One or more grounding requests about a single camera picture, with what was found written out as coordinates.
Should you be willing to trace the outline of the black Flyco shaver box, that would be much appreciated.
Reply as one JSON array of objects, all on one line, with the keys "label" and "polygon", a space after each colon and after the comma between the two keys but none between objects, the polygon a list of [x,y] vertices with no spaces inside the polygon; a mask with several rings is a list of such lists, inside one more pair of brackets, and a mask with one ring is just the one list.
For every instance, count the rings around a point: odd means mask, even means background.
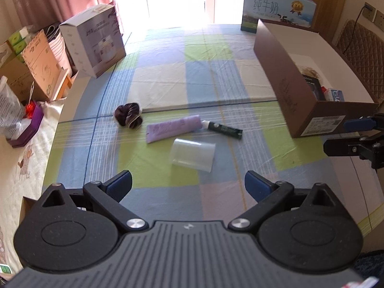
[{"label": "black Flyco shaver box", "polygon": [[303,75],[303,78],[306,80],[306,83],[310,87],[311,92],[313,93],[315,98],[318,101],[325,101],[326,98],[324,96],[324,93],[322,92],[319,80],[313,77],[308,77],[306,75]]}]

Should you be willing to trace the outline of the green ointment tube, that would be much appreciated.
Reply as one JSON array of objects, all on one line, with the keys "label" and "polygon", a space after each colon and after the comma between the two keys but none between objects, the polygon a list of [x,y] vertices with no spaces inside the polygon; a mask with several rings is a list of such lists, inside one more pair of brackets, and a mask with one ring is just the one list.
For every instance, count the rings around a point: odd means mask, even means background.
[{"label": "green ointment tube", "polygon": [[243,131],[241,129],[235,129],[212,121],[202,120],[202,127],[209,131],[220,133],[238,140],[242,139],[243,136]]}]

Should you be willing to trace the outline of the purple cream tube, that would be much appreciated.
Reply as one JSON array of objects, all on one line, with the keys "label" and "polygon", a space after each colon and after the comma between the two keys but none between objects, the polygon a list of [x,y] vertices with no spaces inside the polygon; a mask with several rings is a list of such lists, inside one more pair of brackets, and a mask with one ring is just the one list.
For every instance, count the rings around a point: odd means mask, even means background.
[{"label": "purple cream tube", "polygon": [[177,120],[149,124],[146,128],[146,143],[150,144],[166,138],[190,133],[202,128],[199,115],[187,116]]}]

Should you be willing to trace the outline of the clear plastic cup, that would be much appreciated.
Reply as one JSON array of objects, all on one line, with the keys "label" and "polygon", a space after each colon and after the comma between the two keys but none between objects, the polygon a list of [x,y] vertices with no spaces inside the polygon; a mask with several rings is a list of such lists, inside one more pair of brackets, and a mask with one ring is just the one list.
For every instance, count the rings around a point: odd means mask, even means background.
[{"label": "clear plastic cup", "polygon": [[176,138],[173,142],[169,160],[171,164],[211,172],[216,145]]}]

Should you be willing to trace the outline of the dark purple scrunchie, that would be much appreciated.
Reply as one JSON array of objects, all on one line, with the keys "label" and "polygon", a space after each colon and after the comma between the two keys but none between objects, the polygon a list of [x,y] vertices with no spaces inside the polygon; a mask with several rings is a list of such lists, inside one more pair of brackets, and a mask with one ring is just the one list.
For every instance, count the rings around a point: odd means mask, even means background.
[{"label": "dark purple scrunchie", "polygon": [[122,127],[137,129],[143,124],[141,108],[138,103],[119,105],[114,111],[114,118]]}]

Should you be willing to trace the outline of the cotton swab bag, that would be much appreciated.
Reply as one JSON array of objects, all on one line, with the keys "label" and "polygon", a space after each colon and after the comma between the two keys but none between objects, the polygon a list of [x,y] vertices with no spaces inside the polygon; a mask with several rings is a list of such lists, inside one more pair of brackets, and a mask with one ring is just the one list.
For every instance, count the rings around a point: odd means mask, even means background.
[{"label": "cotton swab bag", "polygon": [[308,77],[320,79],[320,74],[317,73],[317,71],[311,67],[300,66],[299,69],[300,69],[302,75],[306,75]]}]

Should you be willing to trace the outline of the brown cardboard storage box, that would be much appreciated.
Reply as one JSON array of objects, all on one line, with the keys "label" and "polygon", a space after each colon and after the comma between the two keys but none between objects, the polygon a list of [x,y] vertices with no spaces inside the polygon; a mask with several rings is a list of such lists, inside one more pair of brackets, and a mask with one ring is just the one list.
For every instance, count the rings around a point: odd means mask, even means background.
[{"label": "brown cardboard storage box", "polygon": [[254,52],[293,138],[343,133],[346,120],[370,116],[379,106],[351,64],[319,33],[260,20]]}]

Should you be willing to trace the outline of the quilted brown chair cushion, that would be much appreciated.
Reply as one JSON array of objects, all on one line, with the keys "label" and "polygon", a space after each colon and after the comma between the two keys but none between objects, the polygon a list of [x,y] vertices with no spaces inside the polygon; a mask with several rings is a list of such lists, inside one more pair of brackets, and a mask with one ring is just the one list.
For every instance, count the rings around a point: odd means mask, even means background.
[{"label": "quilted brown chair cushion", "polygon": [[379,104],[382,104],[383,40],[361,24],[348,20],[336,47],[344,53]]}]

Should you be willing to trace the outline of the small floor cardboard box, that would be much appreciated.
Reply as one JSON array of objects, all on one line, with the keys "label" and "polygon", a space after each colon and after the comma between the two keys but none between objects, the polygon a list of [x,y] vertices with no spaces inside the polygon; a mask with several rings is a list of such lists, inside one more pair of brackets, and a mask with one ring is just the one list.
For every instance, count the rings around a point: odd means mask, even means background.
[{"label": "small floor cardboard box", "polygon": [[25,219],[28,212],[31,210],[33,205],[35,205],[36,200],[28,197],[23,197],[21,200],[21,208],[20,208],[20,214],[19,214],[19,224],[22,223],[22,221]]}]

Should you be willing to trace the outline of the purple tray box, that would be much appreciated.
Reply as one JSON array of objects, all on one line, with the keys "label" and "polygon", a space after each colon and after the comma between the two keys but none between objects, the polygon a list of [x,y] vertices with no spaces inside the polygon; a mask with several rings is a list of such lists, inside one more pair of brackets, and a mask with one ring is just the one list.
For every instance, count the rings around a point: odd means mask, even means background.
[{"label": "purple tray box", "polygon": [[12,148],[24,147],[38,132],[44,113],[42,107],[36,104],[32,118],[29,120],[29,125],[22,128],[22,131],[17,139],[7,139],[6,141]]}]

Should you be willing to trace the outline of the checked tablecloth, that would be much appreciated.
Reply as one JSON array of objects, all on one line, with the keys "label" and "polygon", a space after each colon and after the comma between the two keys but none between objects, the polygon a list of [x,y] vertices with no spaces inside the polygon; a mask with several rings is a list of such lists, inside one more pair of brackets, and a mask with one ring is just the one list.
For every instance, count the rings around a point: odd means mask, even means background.
[{"label": "checked tablecloth", "polygon": [[262,24],[173,28],[123,39],[125,57],[79,74],[53,139],[44,185],[80,188],[129,170],[122,200],[153,220],[223,220],[252,206],[245,174],[298,188],[326,183],[364,234],[383,191],[356,151],[323,145],[376,103],[319,34]]}]

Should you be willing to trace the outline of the clear plastic bag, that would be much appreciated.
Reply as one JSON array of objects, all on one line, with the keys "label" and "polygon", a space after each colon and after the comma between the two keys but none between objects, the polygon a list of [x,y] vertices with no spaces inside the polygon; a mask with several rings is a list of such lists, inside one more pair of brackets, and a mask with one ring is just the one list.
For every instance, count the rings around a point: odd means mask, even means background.
[{"label": "clear plastic bag", "polygon": [[25,107],[19,102],[7,81],[7,77],[1,77],[1,135],[12,139],[20,132]]}]

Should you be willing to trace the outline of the brown cardboard carton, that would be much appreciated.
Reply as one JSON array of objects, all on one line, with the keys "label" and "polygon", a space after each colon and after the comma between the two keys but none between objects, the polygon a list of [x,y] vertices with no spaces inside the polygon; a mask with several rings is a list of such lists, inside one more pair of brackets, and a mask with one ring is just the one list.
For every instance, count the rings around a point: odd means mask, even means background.
[{"label": "brown cardboard carton", "polygon": [[69,71],[59,66],[44,31],[39,31],[21,52],[24,61],[13,58],[1,67],[1,75],[21,102],[32,98],[52,102],[72,87]]}]

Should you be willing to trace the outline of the blue milk carton box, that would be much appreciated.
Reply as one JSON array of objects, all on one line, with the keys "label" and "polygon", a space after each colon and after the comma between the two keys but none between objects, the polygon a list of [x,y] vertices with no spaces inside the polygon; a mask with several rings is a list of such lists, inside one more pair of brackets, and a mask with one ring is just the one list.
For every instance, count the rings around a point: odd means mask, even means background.
[{"label": "blue milk carton box", "polygon": [[309,28],[315,11],[312,0],[244,0],[241,30],[256,33],[260,19]]}]

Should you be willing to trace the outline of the wall power socket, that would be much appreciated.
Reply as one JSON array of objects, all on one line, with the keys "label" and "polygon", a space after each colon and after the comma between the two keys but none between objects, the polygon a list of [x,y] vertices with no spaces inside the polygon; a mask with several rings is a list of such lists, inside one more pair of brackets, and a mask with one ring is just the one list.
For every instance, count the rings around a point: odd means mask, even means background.
[{"label": "wall power socket", "polygon": [[374,6],[365,2],[363,9],[363,16],[372,22],[377,28],[384,31],[384,15],[381,11],[378,11]]}]

